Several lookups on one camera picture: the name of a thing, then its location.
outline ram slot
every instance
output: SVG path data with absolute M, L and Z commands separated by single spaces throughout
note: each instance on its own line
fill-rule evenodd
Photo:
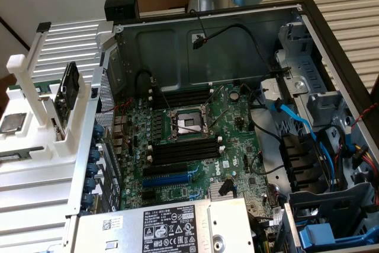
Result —
M 219 144 L 215 139 L 170 143 L 153 147 L 155 165 L 189 162 L 220 157 Z
M 209 99 L 210 95 L 210 90 L 208 88 L 199 90 L 166 92 L 166 102 L 162 94 L 156 94 L 153 96 L 153 109 L 165 109 L 167 108 L 167 103 L 170 105 L 170 108 L 201 105 Z

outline cpu socket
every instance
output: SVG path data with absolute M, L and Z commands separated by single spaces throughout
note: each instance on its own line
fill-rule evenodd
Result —
M 171 139 L 185 139 L 189 134 L 203 136 L 208 132 L 205 107 L 173 110 L 171 117 Z

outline chip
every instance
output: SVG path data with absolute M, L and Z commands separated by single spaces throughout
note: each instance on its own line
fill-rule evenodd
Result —
M 256 184 L 254 177 L 249 178 L 249 184 L 250 185 L 255 185 Z

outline connector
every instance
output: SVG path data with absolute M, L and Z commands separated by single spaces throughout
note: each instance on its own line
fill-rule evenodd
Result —
M 199 49 L 200 47 L 203 46 L 203 44 L 205 44 L 207 42 L 207 40 L 205 40 L 203 37 L 199 37 L 198 39 L 196 39 L 196 41 L 194 41 L 194 50 L 197 50 Z
M 273 109 L 275 109 L 278 113 L 282 112 L 282 109 L 280 109 L 280 107 L 283 105 L 283 100 L 278 98 L 274 104 L 273 104 Z
M 353 155 L 353 159 L 352 159 L 352 168 L 354 170 L 357 169 L 358 166 L 360 166 L 360 164 L 362 163 L 362 156 L 368 151 L 368 146 L 367 145 L 364 145 L 362 146 L 360 149 L 358 149 L 354 155 Z

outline pcie slot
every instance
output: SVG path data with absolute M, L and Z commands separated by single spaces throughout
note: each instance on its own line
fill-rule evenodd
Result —
M 176 174 L 176 173 L 187 173 L 188 166 L 187 164 L 174 164 L 167 166 L 159 167 L 148 167 L 143 170 L 143 176 L 155 176 L 155 175 L 167 175 L 167 174 Z
M 165 177 L 149 178 L 142 181 L 143 188 L 161 187 L 175 184 L 188 184 L 191 181 L 190 175 L 187 173 L 168 175 Z

